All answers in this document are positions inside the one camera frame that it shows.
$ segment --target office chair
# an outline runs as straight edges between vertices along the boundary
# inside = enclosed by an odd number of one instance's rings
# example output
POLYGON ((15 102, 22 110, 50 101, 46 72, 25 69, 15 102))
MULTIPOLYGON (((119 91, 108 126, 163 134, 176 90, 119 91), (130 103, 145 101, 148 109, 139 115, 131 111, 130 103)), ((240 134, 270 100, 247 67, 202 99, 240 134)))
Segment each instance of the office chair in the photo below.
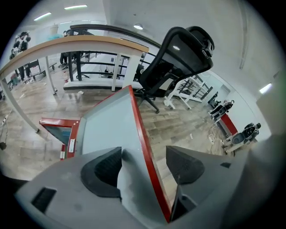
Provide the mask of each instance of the office chair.
POLYGON ((214 48, 213 40, 200 27, 171 28, 157 56, 139 77, 143 88, 135 96, 146 100, 159 113, 150 98, 163 98, 174 90, 177 82, 209 70, 213 66, 214 48))

